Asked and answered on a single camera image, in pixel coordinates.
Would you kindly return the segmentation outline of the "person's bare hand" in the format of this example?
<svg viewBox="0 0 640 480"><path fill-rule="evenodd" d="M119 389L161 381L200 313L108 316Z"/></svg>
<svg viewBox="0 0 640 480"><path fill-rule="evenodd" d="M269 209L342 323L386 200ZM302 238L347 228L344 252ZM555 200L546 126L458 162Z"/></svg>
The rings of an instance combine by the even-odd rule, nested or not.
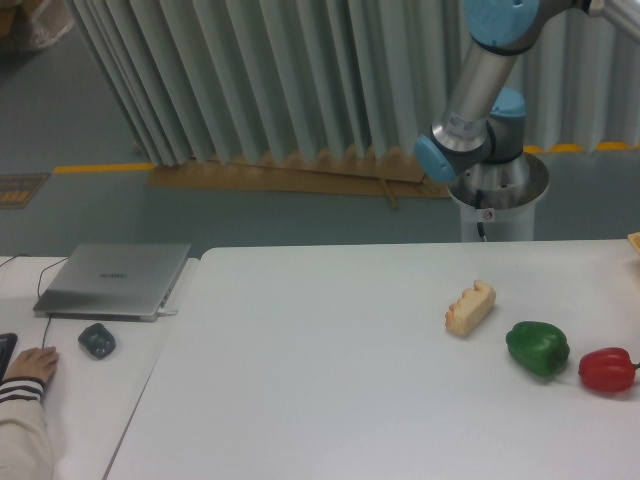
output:
<svg viewBox="0 0 640 480"><path fill-rule="evenodd" d="M8 367L4 380L31 378L47 385L54 376L59 361L55 347L31 348L22 351Z"/></svg>

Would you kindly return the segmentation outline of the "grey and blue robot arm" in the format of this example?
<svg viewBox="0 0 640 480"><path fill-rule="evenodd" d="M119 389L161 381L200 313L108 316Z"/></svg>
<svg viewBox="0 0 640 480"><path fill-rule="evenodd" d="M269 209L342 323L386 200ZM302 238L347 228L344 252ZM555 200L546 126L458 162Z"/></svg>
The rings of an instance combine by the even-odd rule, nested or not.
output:
<svg viewBox="0 0 640 480"><path fill-rule="evenodd" d="M449 183L495 149L489 115L517 57L538 40L545 24L579 9L603 17L639 39L637 1L466 1L472 43L444 113L414 146L416 160L433 180Z"/></svg>

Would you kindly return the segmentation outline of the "striped cream sleeve forearm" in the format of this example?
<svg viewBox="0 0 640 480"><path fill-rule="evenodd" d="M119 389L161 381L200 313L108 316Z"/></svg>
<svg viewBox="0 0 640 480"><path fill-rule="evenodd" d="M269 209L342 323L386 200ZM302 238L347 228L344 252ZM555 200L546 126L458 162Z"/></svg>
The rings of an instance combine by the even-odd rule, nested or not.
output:
<svg viewBox="0 0 640 480"><path fill-rule="evenodd" d="M52 479L54 458L41 399L45 383L17 377L1 383L1 478Z"/></svg>

